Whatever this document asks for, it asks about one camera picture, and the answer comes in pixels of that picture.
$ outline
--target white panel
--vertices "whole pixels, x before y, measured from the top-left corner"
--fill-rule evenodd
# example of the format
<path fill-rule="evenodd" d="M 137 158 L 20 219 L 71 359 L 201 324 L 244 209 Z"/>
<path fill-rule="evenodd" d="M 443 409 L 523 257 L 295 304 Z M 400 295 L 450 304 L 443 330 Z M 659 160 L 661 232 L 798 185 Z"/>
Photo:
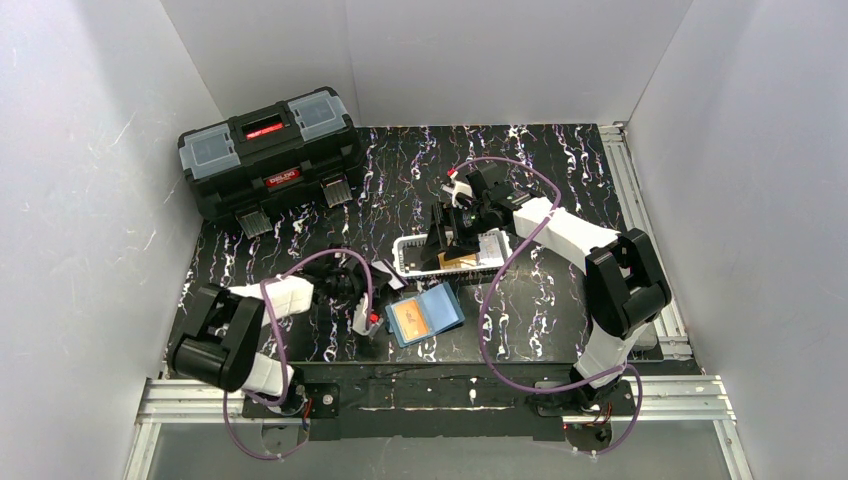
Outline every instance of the white panel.
<path fill-rule="evenodd" d="M 848 466 L 846 24 L 841 0 L 697 0 L 631 122 L 697 358 L 756 478 Z"/>
<path fill-rule="evenodd" d="M 220 113 L 155 1 L 0 6 L 0 477 L 120 478 L 200 226 L 176 155 Z"/>
<path fill-rule="evenodd" d="M 690 3 L 350 0 L 362 123 L 627 120 Z"/>
<path fill-rule="evenodd" d="M 324 85 L 359 120 L 344 0 L 162 0 L 225 117 Z"/>

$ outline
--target black marbled surface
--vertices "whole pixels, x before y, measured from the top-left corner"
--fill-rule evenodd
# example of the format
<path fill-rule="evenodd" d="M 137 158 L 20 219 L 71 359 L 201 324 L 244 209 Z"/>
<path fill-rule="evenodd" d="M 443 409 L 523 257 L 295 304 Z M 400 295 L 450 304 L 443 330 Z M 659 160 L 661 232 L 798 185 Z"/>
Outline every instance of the black marbled surface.
<path fill-rule="evenodd" d="M 428 205 L 437 200 L 440 175 L 476 156 L 521 160 L 561 188 L 568 211 L 599 225 L 623 229 L 621 208 L 595 125 L 371 128 L 360 130 L 367 147 L 365 185 L 354 201 L 334 209 L 308 204 L 276 220 L 272 233 L 254 239 L 205 223 L 186 276 L 175 325 L 184 318 L 193 292 L 210 282 L 223 286 L 259 282 L 282 273 L 298 259 L 344 243 L 367 259 L 391 260 L 392 243 L 426 233 Z M 541 188 L 513 169 L 514 181 Z M 284 319 L 290 361 L 308 362 L 481 362 L 476 318 L 485 278 L 456 287 L 466 314 L 463 326 L 399 348 L 393 335 L 373 339 L 350 328 L 353 305 L 330 303 Z M 486 335 L 503 362 L 574 363 L 588 340 L 582 274 L 543 247 L 526 250 L 499 285 Z M 270 328 L 261 351 L 276 358 Z M 641 354 L 661 359 L 658 349 Z"/>

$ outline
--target toolbox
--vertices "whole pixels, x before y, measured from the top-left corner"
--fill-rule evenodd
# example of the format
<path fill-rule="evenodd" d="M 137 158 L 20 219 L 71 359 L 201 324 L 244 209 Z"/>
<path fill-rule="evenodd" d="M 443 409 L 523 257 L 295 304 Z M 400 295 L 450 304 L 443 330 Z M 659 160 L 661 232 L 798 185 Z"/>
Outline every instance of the toolbox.
<path fill-rule="evenodd" d="M 353 121 L 329 87 L 186 132 L 178 148 L 203 218 L 248 237 L 292 207 L 351 200 L 365 174 Z"/>

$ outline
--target white tray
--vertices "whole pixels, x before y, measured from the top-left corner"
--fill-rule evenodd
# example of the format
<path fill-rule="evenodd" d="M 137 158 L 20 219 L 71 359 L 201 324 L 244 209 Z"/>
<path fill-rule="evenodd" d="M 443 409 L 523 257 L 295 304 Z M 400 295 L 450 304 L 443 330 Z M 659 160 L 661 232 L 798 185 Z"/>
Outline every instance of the white tray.
<path fill-rule="evenodd" d="M 448 240 L 453 238 L 453 232 L 446 232 L 446 236 Z M 480 250 L 481 253 L 485 255 L 485 252 L 490 249 L 486 247 L 496 246 L 497 251 L 489 255 L 488 261 L 486 261 L 485 265 L 478 265 L 476 267 L 469 268 L 451 268 L 447 270 L 428 270 L 426 272 L 422 272 L 418 270 L 420 268 L 421 260 L 418 258 L 415 259 L 404 259 L 403 258 L 403 250 L 409 247 L 421 247 L 424 245 L 424 242 L 427 240 L 427 235 L 410 235 L 407 237 L 400 237 L 395 240 L 394 247 L 392 248 L 392 252 L 394 253 L 394 268 L 397 270 L 398 275 L 402 276 L 406 279 L 414 279 L 414 278 L 426 278 L 432 276 L 444 276 L 444 275 L 461 275 L 469 272 L 489 272 L 489 271 L 497 271 L 497 269 L 501 268 L 512 255 L 512 248 L 509 246 L 509 237 L 507 237 L 506 232 L 501 230 L 489 230 L 486 233 L 481 233 L 479 235 L 480 238 Z M 415 264 L 415 268 L 409 267 L 409 264 Z"/>

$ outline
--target small red part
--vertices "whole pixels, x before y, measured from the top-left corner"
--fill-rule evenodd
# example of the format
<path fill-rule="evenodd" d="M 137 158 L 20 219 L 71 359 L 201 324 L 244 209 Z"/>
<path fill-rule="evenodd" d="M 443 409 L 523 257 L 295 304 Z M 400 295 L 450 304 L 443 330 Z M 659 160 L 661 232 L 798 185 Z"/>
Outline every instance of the small red part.
<path fill-rule="evenodd" d="M 262 135 L 265 135 L 265 134 L 268 134 L 268 133 L 271 133 L 271 132 L 276 132 L 277 130 L 282 130 L 282 129 L 283 129 L 282 122 L 275 123 L 275 124 L 271 125 L 270 127 L 265 127 L 261 130 L 256 130 L 255 132 L 250 132 L 247 135 L 245 135 L 245 138 L 247 138 L 248 140 L 253 140 L 256 137 L 261 137 Z"/>

